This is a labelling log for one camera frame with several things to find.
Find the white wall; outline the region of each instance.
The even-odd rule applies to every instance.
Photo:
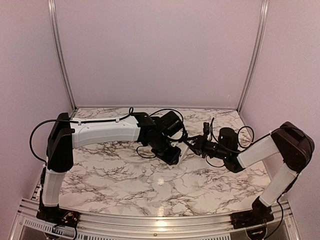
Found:
[[[235,109],[260,0],[59,0],[78,106]]]
[[[29,197],[42,164],[29,150],[39,122],[69,111],[49,22],[47,1],[1,1],[0,236],[8,235],[22,197]],[[45,157],[51,125],[35,134]]]
[[[320,1],[272,0],[242,116],[257,137],[291,121],[315,142],[311,163],[288,193],[302,240],[320,236]],[[281,165],[266,161],[272,176]]]

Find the marble tabletop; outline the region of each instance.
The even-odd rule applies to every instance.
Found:
[[[153,113],[158,108],[136,108],[135,112]],[[213,130],[222,127],[238,130],[244,124],[234,110],[177,109],[184,116],[189,136],[202,134],[203,122],[215,117]],[[127,108],[80,108],[77,118],[123,116]],[[250,142],[248,132],[240,142]],[[145,159],[136,153],[136,142],[107,142],[73,150],[74,166],[65,175],[59,196],[62,208],[78,211],[130,216],[195,216],[251,207],[270,183],[262,162],[239,173],[216,168],[193,154],[170,168],[158,158]],[[141,154],[152,154],[141,147]],[[209,160],[219,166],[223,162]]]

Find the white object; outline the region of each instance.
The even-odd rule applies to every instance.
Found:
[[[96,118],[83,119],[72,118],[70,126],[75,130],[72,134],[72,146],[74,149],[89,144],[107,143],[112,141],[136,141],[138,140],[140,127],[134,116],[129,116],[123,120],[112,122],[93,122],[83,123],[85,121],[102,121],[114,118]]]
[[[283,164],[272,179],[269,186],[260,196],[260,201],[267,207],[271,206],[287,187],[296,179],[298,173],[291,170],[287,164]]]
[[[46,207],[55,207],[59,204],[59,192],[64,180],[65,172],[45,170],[42,203]]]
[[[241,167],[245,169],[276,153],[279,153],[279,149],[277,148],[272,137],[267,136],[256,142],[246,151],[240,153],[237,157],[237,160],[239,161]]]

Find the marble surface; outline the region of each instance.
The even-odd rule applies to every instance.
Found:
[[[158,108],[137,108],[153,113]],[[234,110],[178,109],[189,136],[202,134],[203,122],[214,120],[215,136],[221,127],[243,126]],[[81,108],[77,118],[118,117],[127,108]],[[244,130],[241,143],[250,142]],[[75,210],[131,216],[194,216],[251,207],[269,184],[262,162],[239,173],[211,167],[191,151],[177,167],[169,168],[158,158],[145,159],[136,153],[139,143],[107,142],[73,150],[74,166],[67,172],[60,192],[60,206]],[[149,154],[149,147],[140,148]],[[221,165],[219,159],[209,160]]]

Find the metal corner post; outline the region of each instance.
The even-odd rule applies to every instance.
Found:
[[[66,69],[66,64],[63,56],[61,41],[60,41],[60,35],[59,35],[59,29],[58,29],[58,21],[57,21],[57,14],[56,14],[56,3],[55,0],[48,0],[48,7],[49,7],[49,14],[50,14],[50,21],[51,21],[51,27],[52,27],[52,33],[54,38],[54,44],[55,49],[58,57],[58,62],[62,74],[62,79],[66,91],[66,95],[68,97],[69,104],[71,106],[72,112],[74,112],[77,107],[75,104],[74,96],[72,94],[69,77]]]
[[[262,43],[263,43],[265,31],[266,31],[269,1],[270,0],[262,0],[260,19],[259,19],[259,24],[258,24],[258,31],[257,31],[257,35],[256,35],[252,58],[251,58],[250,66],[248,69],[248,73],[246,75],[245,83],[244,83],[244,86],[242,89],[241,97],[239,99],[239,103],[238,103],[238,106],[236,109],[239,114],[243,110],[243,107],[245,105],[245,102],[246,102],[246,99],[247,99],[247,96],[249,93],[250,85],[251,85],[253,78],[254,78],[254,73],[256,70],[256,65],[257,65],[259,53],[261,51],[261,47],[262,47]]]

